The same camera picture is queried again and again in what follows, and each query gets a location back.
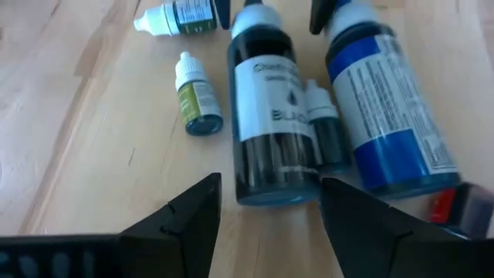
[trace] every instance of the white bottle cap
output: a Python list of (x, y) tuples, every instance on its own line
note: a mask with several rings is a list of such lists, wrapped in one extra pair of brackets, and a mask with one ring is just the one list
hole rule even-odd
[(241, 32), (256, 25), (268, 25), (281, 29), (281, 18), (274, 8), (263, 4), (244, 7), (235, 17), (232, 27), (232, 39)]
[(190, 81), (208, 81), (201, 61), (192, 57), (187, 51), (180, 54), (180, 60), (175, 66), (175, 74), (177, 74), (177, 79), (175, 80), (175, 88), (177, 90)]
[(180, 33), (173, 13), (173, 3), (147, 9), (140, 19), (134, 20), (134, 27), (137, 31), (147, 31), (153, 36)]
[(331, 102), (330, 93), (317, 86), (315, 80), (307, 80), (306, 107), (309, 121), (323, 117), (338, 117), (338, 111)]
[(351, 26), (364, 22), (379, 22), (379, 16), (371, 5), (349, 2), (337, 9), (331, 19), (326, 35), (330, 43)]

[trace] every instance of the wooden surface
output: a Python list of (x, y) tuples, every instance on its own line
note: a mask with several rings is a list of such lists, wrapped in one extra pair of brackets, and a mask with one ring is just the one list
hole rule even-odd
[[(283, 15), (303, 78), (328, 86), (327, 43), (308, 32), (309, 2), (266, 2)], [(494, 186), (492, 1), (374, 3), (398, 31), (464, 177)], [(0, 1), (0, 235), (118, 232), (220, 171), (222, 225), (211, 277), (340, 276), (315, 204), (236, 204), (229, 33), (154, 38), (134, 31), (134, 17), (159, 4)], [(240, 5), (232, 0), (232, 12)], [(228, 123), (220, 134), (184, 131), (174, 90), (184, 50), (203, 61), (218, 91)], [(420, 215), (425, 200), (398, 205)]]

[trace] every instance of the bottle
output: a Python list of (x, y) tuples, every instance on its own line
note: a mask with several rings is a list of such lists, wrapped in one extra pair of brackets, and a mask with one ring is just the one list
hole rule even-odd
[(220, 131), (223, 127), (222, 112), (201, 61), (183, 52), (175, 73), (175, 87), (185, 130), (194, 136)]
[(315, 80), (307, 80), (306, 105), (320, 152), (320, 174), (338, 174), (348, 169), (350, 152), (337, 108), (331, 102), (329, 92), (317, 86)]
[(292, 41), (276, 11), (247, 5), (228, 48), (237, 202), (285, 205), (319, 196), (319, 176)]
[(350, 2), (327, 29), (327, 70), (363, 186), (383, 198), (460, 182), (394, 31), (371, 6)]
[(216, 29), (216, 17), (211, 0), (178, 0), (144, 12), (134, 20), (137, 31), (153, 36), (191, 35)]

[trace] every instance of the black water drop icon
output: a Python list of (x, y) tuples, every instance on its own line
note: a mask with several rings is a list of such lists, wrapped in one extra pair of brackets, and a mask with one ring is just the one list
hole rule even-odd
[(288, 103), (292, 104), (293, 106), (296, 106), (299, 103), (299, 101), (296, 99), (295, 94), (291, 90), (290, 90), (290, 93), (288, 94), (287, 100), (288, 100)]

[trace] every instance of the red object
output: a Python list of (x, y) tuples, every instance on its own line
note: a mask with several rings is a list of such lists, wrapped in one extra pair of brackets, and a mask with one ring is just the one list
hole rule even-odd
[(429, 220), (433, 223), (445, 224), (448, 221), (449, 213), (455, 199), (456, 189), (444, 190), (434, 201), (434, 207)]

